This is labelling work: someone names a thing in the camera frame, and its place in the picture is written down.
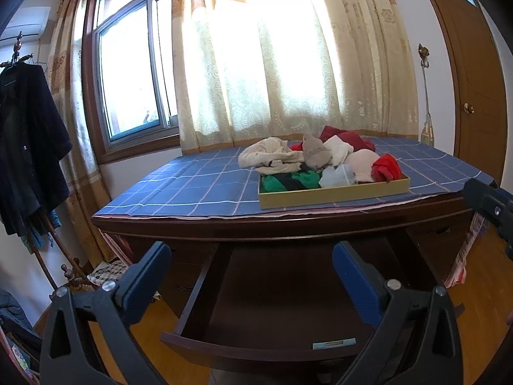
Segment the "box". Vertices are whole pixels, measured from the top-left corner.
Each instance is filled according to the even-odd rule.
[[[300,207],[405,194],[410,188],[410,178],[402,174],[400,180],[390,182],[371,182],[345,187],[285,192],[260,192],[260,185],[258,184],[258,202],[260,208],[266,210],[268,208]]]

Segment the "screw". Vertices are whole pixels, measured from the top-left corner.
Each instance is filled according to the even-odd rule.
[[[57,291],[55,291],[55,294],[57,295],[57,297],[63,297],[68,293],[68,291],[68,288],[60,287]]]
[[[102,284],[102,289],[106,292],[112,291],[114,288],[116,288],[116,283],[114,281],[105,281]]]
[[[397,279],[389,279],[386,283],[386,286],[389,287],[392,291],[397,291],[401,288],[401,282]]]
[[[440,297],[445,297],[447,295],[447,289],[441,287],[440,285],[438,285],[435,289],[434,289],[434,292],[437,293],[437,295],[439,295]]]

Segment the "window frame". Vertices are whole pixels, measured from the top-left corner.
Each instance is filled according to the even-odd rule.
[[[163,103],[159,91],[157,68],[162,69],[162,65],[157,65],[155,40],[153,39],[154,34],[158,33],[157,0],[132,0],[116,13],[104,19],[101,24],[96,27],[97,5],[99,1],[100,0],[87,1],[84,38],[82,41],[84,106],[86,110],[86,122],[97,162],[102,165],[159,150],[179,147],[180,136],[178,122],[176,119],[173,119],[171,120],[172,125],[170,126],[164,123],[164,120],[167,120],[169,115],[166,115],[164,112],[166,106]],[[98,61],[99,37],[101,32],[135,10],[136,6],[143,5],[144,1],[146,1],[147,4],[150,66],[159,114],[159,124],[121,138],[114,137],[114,139],[111,139],[106,110],[104,109],[103,95],[99,86],[101,84],[99,82],[99,79],[101,79],[101,66]],[[120,56],[129,56],[129,54],[120,54]]]

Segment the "red cloth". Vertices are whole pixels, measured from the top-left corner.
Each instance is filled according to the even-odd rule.
[[[322,130],[319,139],[324,143],[325,141],[330,139],[330,137],[333,137],[335,135],[338,136],[340,140],[349,143],[355,149],[354,152],[358,152],[358,150],[360,149],[369,149],[373,152],[376,152],[376,147],[374,146],[374,143],[372,143],[369,139],[362,139],[360,136],[358,136],[357,132],[355,131],[337,129],[332,125],[324,126],[324,129]],[[298,143],[296,145],[292,145],[290,148],[292,150],[303,150],[303,142]]]
[[[401,179],[401,168],[390,154],[384,154],[373,163],[371,175],[376,182],[390,182]]]
[[[289,146],[291,150],[303,150],[303,142]]]

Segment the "drawer handle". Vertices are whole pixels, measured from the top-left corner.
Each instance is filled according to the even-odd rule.
[[[176,285],[176,287],[180,290],[180,291],[186,291],[188,293],[192,292],[192,289],[193,288],[189,288],[189,287],[183,287],[181,285]]]
[[[449,226],[449,227],[444,227],[444,228],[441,228],[439,230],[436,230],[435,233],[437,235],[447,235],[450,233],[450,231],[452,230],[452,227]]]

